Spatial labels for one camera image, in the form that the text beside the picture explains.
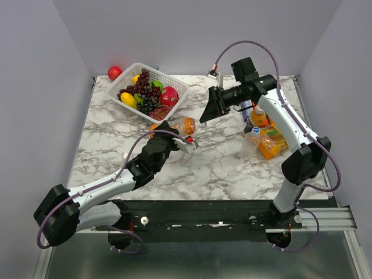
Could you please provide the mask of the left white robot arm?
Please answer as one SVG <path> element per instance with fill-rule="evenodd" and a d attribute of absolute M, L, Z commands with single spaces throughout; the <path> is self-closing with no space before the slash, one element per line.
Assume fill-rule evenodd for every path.
<path fill-rule="evenodd" d="M 49 190 L 33 214 L 39 226 L 36 236 L 39 248 L 66 242 L 77 231 L 84 213 L 108 198 L 145 186 L 161 171 L 172 151 L 184 151 L 193 145 L 166 121 L 150 134 L 152 138 L 139 155 L 134 159 L 127 156 L 114 173 L 76 189 L 59 184 Z"/>

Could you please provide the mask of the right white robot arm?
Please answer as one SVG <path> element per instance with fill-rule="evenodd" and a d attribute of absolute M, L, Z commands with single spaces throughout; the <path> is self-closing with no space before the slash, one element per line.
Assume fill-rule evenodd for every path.
<path fill-rule="evenodd" d="M 260 76 L 251 58 L 241 59 L 231 68 L 239 84 L 227 90 L 215 67 L 208 73 L 219 84 L 208 89 L 209 100 L 199 121 L 206 123 L 227 115 L 232 106 L 245 101 L 252 101 L 273 120 L 291 151 L 290 157 L 281 165 L 284 181 L 267 214 L 269 224 L 279 228 L 295 211 L 305 183 L 324 169 L 331 141 L 328 137 L 320 138 L 305 124 L 284 99 L 278 81 L 269 74 Z"/>

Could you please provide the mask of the white plastic fruit basket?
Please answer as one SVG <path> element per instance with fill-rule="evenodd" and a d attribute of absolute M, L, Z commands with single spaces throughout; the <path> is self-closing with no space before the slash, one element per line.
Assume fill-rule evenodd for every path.
<path fill-rule="evenodd" d="M 133 85 L 132 78 L 135 75 L 140 74 L 142 68 L 149 70 L 151 79 L 160 81 L 163 84 L 163 87 L 172 86 L 178 92 L 178 96 L 179 96 L 178 102 L 173 106 L 172 110 L 163 120 L 155 120 L 149 117 L 148 115 L 141 113 L 139 110 L 133 109 L 125 105 L 120 100 L 120 97 L 119 98 L 117 97 L 117 93 L 119 92 L 120 89 L 126 88 L 128 85 Z M 119 75 L 118 78 L 115 79 L 115 81 L 113 81 L 112 84 L 107 89 L 107 95 L 113 102 L 117 103 L 119 106 L 123 107 L 124 109 L 140 116 L 141 118 L 147 121 L 151 121 L 156 124 L 161 123 L 161 121 L 168 120 L 180 107 L 180 105 L 185 100 L 188 93 L 189 93 L 189 86 L 186 85 L 186 83 L 174 77 L 171 77 L 159 70 L 156 70 L 150 66 L 144 65 L 142 63 L 135 63 L 131 65 L 128 69 L 122 72 L 122 74 Z M 144 99 L 144 98 L 139 98 L 137 96 L 134 96 L 134 98 L 136 99 L 137 103 L 142 102 L 142 100 Z M 158 106 L 161 105 L 159 99 L 156 100 L 156 102 L 158 102 Z"/>

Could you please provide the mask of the pink dragon fruit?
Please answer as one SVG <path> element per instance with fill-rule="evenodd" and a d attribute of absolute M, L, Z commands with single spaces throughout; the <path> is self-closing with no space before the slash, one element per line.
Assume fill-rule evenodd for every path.
<path fill-rule="evenodd" d="M 159 100 L 161 105 L 173 107 L 179 100 L 178 92 L 172 86 L 164 87 Z"/>

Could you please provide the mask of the black grape bunch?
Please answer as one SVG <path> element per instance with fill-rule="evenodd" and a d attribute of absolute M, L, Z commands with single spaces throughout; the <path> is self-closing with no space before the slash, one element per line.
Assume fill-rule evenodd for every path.
<path fill-rule="evenodd" d="M 137 110 L 145 115 L 149 115 L 158 108 L 158 102 L 152 98 L 144 98 L 142 102 L 137 103 Z"/>

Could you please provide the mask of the orange snack bag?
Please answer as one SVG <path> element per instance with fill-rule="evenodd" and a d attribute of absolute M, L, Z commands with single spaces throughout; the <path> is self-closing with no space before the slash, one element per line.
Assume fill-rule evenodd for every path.
<path fill-rule="evenodd" d="M 274 123 L 267 121 L 260 125 L 259 150 L 266 160 L 270 160 L 288 149 L 288 144 Z"/>

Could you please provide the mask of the blue toothpaste box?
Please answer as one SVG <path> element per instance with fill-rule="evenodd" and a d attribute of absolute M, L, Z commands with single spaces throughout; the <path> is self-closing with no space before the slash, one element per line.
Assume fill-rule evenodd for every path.
<path fill-rule="evenodd" d="M 247 122 L 249 114 L 252 110 L 252 102 L 251 101 L 241 102 L 240 103 L 240 110 L 241 110 L 244 122 Z"/>

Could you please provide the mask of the dark purple grape bunch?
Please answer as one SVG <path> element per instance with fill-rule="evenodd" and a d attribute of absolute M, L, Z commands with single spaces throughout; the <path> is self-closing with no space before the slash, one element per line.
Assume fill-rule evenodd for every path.
<path fill-rule="evenodd" d="M 119 98 L 121 93 L 128 92 L 132 96 L 137 96 L 139 98 L 152 98 L 154 100 L 158 100 L 162 91 L 159 87 L 152 87 L 150 86 L 151 81 L 150 72 L 148 69 L 142 68 L 139 74 L 139 79 L 136 85 L 128 85 L 126 88 L 120 89 L 117 93 L 117 97 Z"/>

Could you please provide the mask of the blue white bottle cap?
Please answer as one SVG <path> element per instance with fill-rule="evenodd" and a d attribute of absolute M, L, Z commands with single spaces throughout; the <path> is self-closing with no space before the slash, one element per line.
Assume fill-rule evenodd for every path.
<path fill-rule="evenodd" d="M 251 130 L 251 133 L 259 135 L 260 134 L 260 128 L 259 127 L 253 127 L 252 130 Z"/>

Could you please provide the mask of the red apple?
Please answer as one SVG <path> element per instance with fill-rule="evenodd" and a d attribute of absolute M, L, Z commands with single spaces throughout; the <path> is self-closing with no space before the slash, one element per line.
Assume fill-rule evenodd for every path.
<path fill-rule="evenodd" d="M 121 74 L 122 74 L 122 70 L 118 66 L 112 66 L 108 70 L 108 77 L 111 81 L 115 81 L 115 79 L 117 79 L 118 76 Z"/>

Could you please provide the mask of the tall orange drink bottle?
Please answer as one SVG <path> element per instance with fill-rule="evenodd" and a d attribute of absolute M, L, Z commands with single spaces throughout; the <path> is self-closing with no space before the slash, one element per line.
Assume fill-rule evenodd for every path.
<path fill-rule="evenodd" d="M 168 123 L 178 130 L 180 133 L 179 136 L 187 137 L 190 135 L 195 134 L 198 130 L 205 128 L 206 123 L 200 123 L 199 120 L 191 118 L 191 117 L 184 117 L 177 120 L 165 120 Z"/>

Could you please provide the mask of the green apple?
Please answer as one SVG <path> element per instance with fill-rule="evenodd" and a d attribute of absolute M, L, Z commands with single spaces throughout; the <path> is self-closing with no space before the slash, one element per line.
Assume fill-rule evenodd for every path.
<path fill-rule="evenodd" d="M 150 86 L 151 86 L 151 88 L 152 87 L 159 87 L 161 91 L 163 90 L 163 84 L 158 80 L 151 81 Z"/>

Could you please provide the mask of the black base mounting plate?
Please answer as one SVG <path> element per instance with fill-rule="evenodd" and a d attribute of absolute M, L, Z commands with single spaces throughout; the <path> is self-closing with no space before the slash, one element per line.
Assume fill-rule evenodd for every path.
<path fill-rule="evenodd" d="M 124 247 L 160 242 L 264 242 L 270 233 L 301 228 L 297 210 L 280 213 L 271 201 L 123 201 L 123 217 L 108 229 L 108 241 Z"/>

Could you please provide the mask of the yellow lemon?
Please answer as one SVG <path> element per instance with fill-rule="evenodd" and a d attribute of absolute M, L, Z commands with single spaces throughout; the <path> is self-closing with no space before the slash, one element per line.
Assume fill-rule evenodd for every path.
<path fill-rule="evenodd" d="M 132 78 L 132 82 L 133 82 L 134 85 L 137 84 L 139 77 L 140 77 L 140 75 L 138 74 L 138 75 L 135 75 L 135 76 Z"/>

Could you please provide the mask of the small orange juice bottle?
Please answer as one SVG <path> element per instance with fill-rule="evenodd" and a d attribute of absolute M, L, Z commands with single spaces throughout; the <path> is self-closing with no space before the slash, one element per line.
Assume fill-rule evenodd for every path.
<path fill-rule="evenodd" d="M 255 106 L 248 116 L 246 126 L 242 132 L 243 137 L 250 133 L 254 127 L 263 128 L 268 124 L 266 113 L 259 106 Z"/>

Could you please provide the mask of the clear plastic bottle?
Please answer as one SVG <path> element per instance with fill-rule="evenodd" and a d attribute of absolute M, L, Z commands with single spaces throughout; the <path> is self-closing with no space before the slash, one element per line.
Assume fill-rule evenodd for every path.
<path fill-rule="evenodd" d="M 251 132 L 244 136 L 241 145 L 240 155 L 242 158 L 251 158 L 255 156 L 260 143 L 260 134 L 252 134 Z"/>

